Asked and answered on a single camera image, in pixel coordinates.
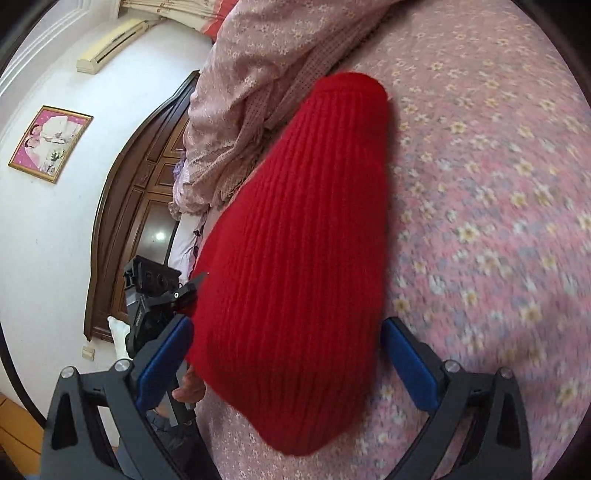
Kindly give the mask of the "person's left hand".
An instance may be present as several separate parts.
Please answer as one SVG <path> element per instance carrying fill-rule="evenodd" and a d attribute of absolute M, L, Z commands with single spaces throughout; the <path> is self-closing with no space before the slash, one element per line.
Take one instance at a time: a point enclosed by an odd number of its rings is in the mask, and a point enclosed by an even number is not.
<path fill-rule="evenodd" d="M 171 395 L 178 402 L 194 404 L 204 399 L 205 392 L 204 380 L 195 373 L 192 366 L 189 366 L 179 386 L 172 391 Z"/>

